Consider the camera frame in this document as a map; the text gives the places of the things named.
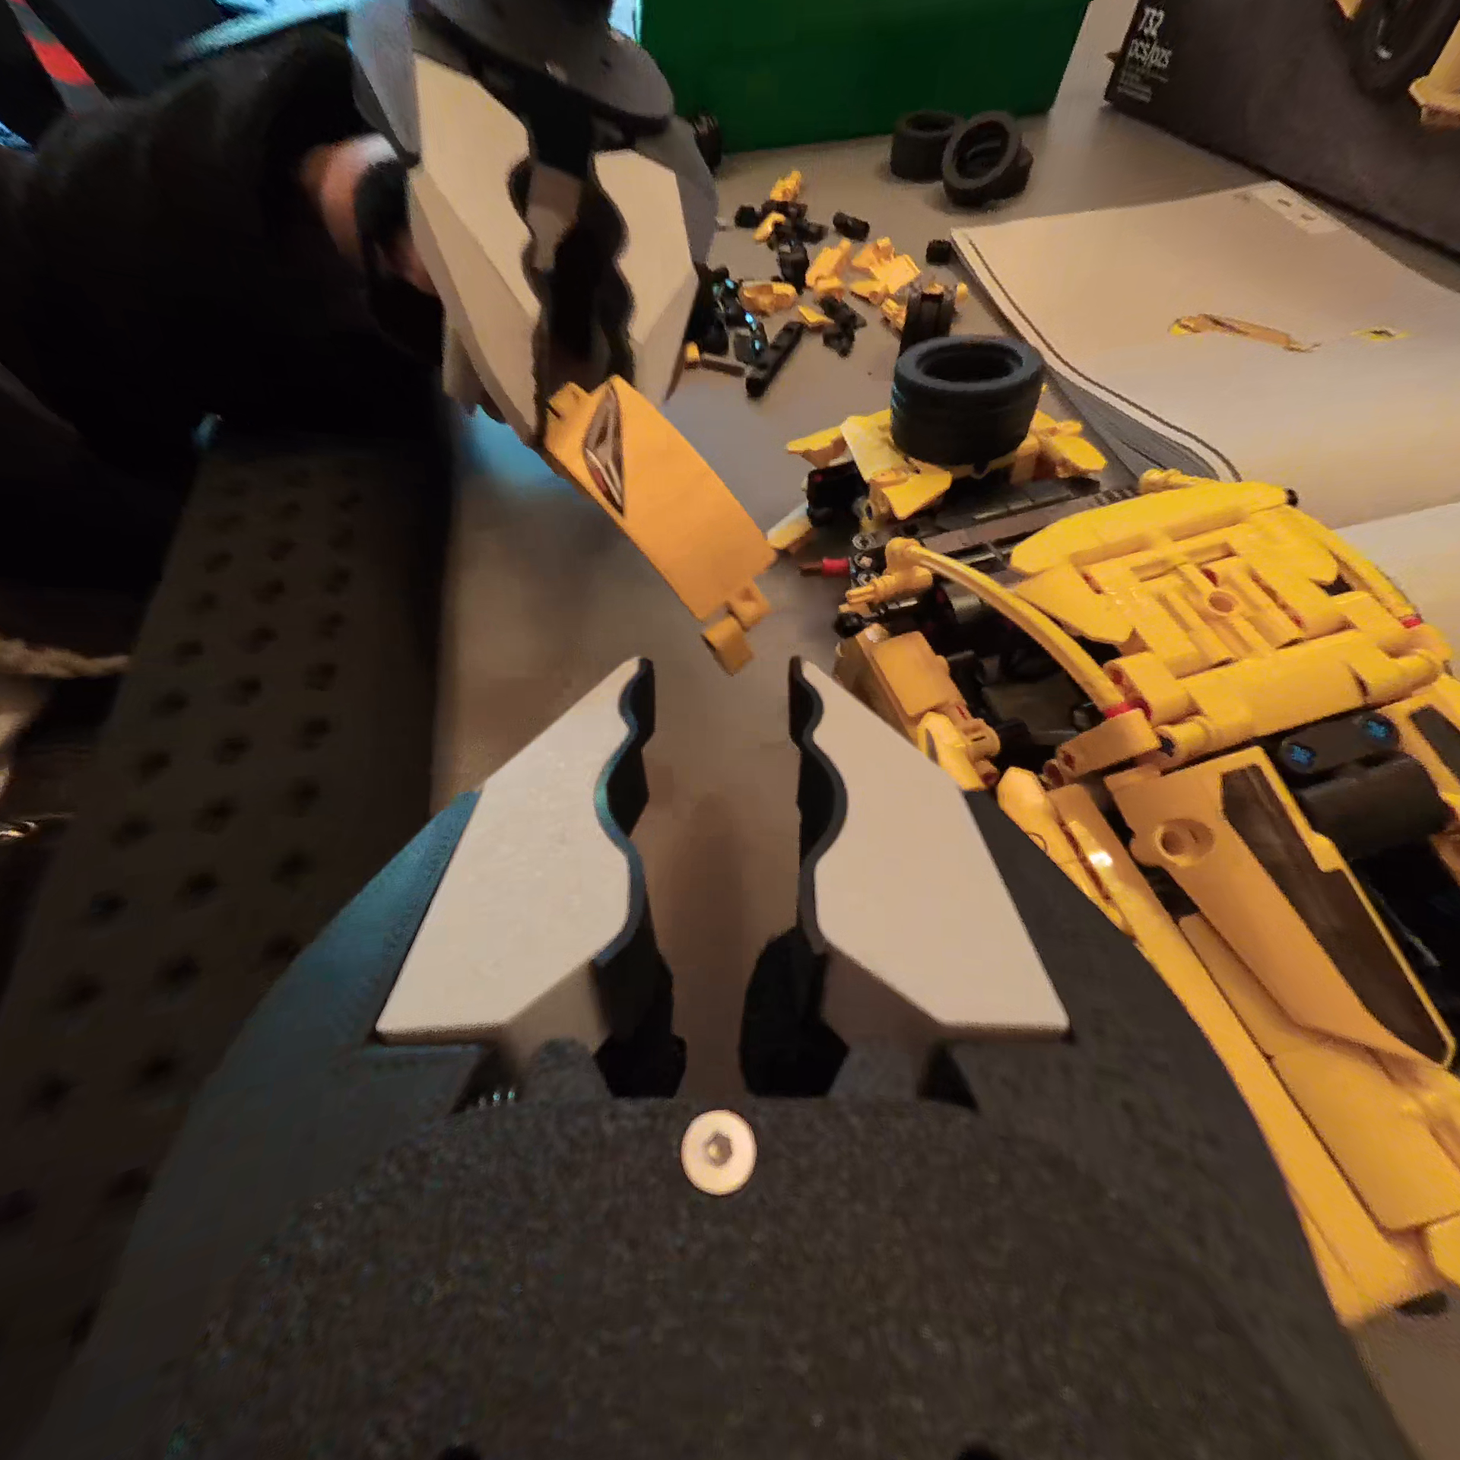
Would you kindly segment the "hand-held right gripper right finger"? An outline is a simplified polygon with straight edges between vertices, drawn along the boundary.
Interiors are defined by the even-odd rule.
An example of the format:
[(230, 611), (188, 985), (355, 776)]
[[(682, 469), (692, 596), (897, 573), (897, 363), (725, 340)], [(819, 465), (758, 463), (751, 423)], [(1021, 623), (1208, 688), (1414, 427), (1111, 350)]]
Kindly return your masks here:
[(796, 908), (746, 987), (744, 1086), (814, 1098), (859, 1046), (922, 1073), (949, 1046), (1068, 1035), (972, 794), (812, 662), (788, 695)]

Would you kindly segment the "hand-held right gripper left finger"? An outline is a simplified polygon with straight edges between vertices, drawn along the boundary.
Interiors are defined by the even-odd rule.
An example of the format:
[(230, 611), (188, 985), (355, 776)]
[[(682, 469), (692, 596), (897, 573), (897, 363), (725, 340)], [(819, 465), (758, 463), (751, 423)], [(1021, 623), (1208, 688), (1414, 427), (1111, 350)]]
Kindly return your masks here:
[(378, 1014), (385, 1046), (482, 1046), (524, 1070), (574, 1040), (623, 1098), (668, 1098), (687, 1049), (633, 834), (656, 674), (630, 658), (496, 769)]

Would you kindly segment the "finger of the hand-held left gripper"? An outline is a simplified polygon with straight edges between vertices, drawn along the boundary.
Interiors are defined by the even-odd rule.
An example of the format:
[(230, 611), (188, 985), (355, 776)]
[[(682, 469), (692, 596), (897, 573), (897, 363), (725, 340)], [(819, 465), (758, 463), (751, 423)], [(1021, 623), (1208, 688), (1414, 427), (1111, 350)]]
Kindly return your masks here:
[(522, 119), (468, 71), (412, 55), (419, 158), (409, 175), (416, 250), (444, 307), (444, 383), (543, 444), (543, 290), (536, 237), (513, 197), (532, 159)]
[(682, 370), (701, 284), (680, 175), (642, 151), (614, 149), (595, 154), (593, 182), (611, 224), (605, 283), (614, 370), (659, 406)]

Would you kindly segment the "yellow toy brick panel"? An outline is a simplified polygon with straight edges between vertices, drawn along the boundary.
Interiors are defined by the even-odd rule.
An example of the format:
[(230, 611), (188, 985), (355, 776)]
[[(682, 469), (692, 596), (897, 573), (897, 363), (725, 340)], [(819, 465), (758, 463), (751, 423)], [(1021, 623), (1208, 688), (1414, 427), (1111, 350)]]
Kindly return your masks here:
[(567, 383), (546, 406), (541, 451), (649, 559), (722, 670), (744, 669), (750, 632), (772, 609), (762, 575), (777, 554), (668, 416), (621, 377), (595, 390)]

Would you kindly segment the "yellow toy brick car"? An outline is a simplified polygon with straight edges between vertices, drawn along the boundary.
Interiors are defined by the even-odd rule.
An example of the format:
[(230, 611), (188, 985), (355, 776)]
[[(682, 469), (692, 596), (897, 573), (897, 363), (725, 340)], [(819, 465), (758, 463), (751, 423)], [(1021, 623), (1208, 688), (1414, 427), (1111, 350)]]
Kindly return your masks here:
[(790, 443), (790, 552), (852, 524), (835, 675), (998, 802), (1156, 967), (1255, 1113), (1339, 1319), (1457, 1287), (1457, 670), (1288, 489), (1104, 488), (1035, 413), (984, 474), (889, 411)]

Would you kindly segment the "person's left forearm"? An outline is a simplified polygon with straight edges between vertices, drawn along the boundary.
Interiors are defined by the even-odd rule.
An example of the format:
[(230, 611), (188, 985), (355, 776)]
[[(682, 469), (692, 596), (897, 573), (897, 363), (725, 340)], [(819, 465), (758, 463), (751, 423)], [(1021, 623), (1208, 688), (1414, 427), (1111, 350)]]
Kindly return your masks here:
[[(129, 469), (174, 469), (216, 416), (259, 432), (398, 436), (428, 396), (442, 305), (360, 274), (299, 184), (372, 130), (345, 39), (303, 29), (4, 156), (4, 410)], [(358, 224), (409, 217), (407, 168)]]

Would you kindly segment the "grey desk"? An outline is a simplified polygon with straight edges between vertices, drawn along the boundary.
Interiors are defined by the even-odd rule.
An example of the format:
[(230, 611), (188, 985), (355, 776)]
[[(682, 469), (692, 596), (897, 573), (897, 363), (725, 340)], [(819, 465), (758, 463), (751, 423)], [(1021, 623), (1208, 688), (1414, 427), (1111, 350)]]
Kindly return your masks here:
[[(1238, 185), (1238, 170), (1094, 100), (1061, 97), (1028, 131), (1029, 191), (1015, 215), (1155, 203)], [(730, 158), (722, 197), (755, 201), (803, 170), (817, 217), (847, 210), (922, 251), (955, 225), (941, 191), (897, 184), (887, 145), (856, 140)], [(746, 503), (774, 524), (800, 496), (793, 436), (885, 399), (892, 343), (878, 323), (850, 357), (798, 347), (762, 403), (694, 370), (670, 418)], [(1457, 632), (1457, 507), (1400, 524), (1398, 488), (1380, 488), (1351, 535), (1415, 592), (1431, 622)], [(788, 733), (788, 660), (830, 665), (833, 583), (779, 566), (765, 578), (770, 620), (755, 662), (727, 677), (678, 597), (602, 512), (558, 481), (511, 430), (475, 415), (459, 432), (451, 566), (444, 592), (444, 677), (431, 806), (477, 787), (623, 660), (656, 667), (657, 729), (647, 750), (650, 804), (635, 842), (650, 910), (675, 978), (675, 1027), (687, 1037), (685, 1093), (701, 1107), (743, 1094), (743, 992), (762, 947), (795, 914), (798, 754)], [(1457, 1296), (1440, 1317), (1393, 1317), (1360, 1332), (1387, 1400), (1422, 1456), (1457, 1456)]]

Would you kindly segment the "person's left hand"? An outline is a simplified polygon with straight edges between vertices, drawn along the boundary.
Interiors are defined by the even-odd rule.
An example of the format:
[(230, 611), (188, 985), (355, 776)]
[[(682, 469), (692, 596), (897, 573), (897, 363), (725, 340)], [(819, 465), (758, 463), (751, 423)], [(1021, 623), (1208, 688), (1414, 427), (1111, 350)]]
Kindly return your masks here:
[(376, 264), (385, 276), (402, 279), (425, 295), (435, 295), (409, 218), (374, 243), (360, 229), (360, 192), (376, 173), (395, 166), (397, 161), (397, 149), (386, 135), (360, 133), (308, 151), (298, 175), (339, 253), (358, 274), (367, 274), (369, 265)]

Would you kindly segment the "pile of yellow black bricks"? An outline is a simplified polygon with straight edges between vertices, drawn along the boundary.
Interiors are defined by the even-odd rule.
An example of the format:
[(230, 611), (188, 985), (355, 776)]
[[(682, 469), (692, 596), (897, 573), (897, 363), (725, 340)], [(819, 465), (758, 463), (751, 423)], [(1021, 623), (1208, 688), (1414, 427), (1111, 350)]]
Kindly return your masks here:
[(751, 397), (763, 396), (803, 340), (817, 338), (845, 359), (863, 330), (880, 321), (901, 345), (911, 286), (958, 283), (956, 321), (972, 295), (955, 276), (951, 239), (936, 237), (916, 253), (859, 213), (836, 208), (830, 218), (817, 217), (800, 168), (777, 175), (760, 201), (737, 204), (718, 227), (744, 234), (770, 269), (760, 276), (739, 276), (725, 264), (703, 270), (682, 364), (739, 378)]

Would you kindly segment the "green plastic bin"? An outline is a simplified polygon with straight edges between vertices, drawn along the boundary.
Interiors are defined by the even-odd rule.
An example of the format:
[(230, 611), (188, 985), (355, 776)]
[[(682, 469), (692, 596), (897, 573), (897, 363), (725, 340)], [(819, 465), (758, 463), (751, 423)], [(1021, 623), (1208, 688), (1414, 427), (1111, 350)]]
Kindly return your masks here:
[(889, 135), (916, 111), (1040, 116), (1087, 1), (644, 1), (637, 39), (723, 151)]

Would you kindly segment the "black toy tyre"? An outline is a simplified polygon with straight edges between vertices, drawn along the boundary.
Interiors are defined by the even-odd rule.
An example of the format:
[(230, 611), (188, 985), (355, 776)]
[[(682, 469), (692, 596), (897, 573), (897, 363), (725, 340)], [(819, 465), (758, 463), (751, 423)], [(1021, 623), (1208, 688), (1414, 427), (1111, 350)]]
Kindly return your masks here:
[(967, 118), (941, 107), (920, 107), (897, 119), (889, 145), (889, 171), (899, 180), (939, 180), (944, 152)]
[(1019, 338), (948, 335), (915, 343), (892, 371), (892, 443), (916, 462), (988, 469), (1028, 437), (1045, 380), (1043, 356)]
[(944, 196), (965, 210), (1010, 201), (1028, 189), (1033, 161), (1012, 114), (976, 114), (955, 130), (942, 149)]

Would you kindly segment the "open instruction booklet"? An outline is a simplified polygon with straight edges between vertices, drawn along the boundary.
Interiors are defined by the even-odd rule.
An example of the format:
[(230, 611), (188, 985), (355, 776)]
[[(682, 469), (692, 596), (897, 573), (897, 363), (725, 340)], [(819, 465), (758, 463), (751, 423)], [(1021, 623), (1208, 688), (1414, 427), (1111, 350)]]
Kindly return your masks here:
[(953, 241), (1132, 472), (1285, 486), (1457, 644), (1457, 286), (1274, 180)]

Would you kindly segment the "toy car set box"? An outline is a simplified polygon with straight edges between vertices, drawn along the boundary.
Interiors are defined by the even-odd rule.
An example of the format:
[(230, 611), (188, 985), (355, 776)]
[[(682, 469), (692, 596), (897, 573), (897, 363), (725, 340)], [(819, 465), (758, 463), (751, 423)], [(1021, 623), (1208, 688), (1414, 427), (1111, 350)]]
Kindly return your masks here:
[(1457, 53), (1457, 1), (1146, 1), (1104, 98), (1455, 258)]

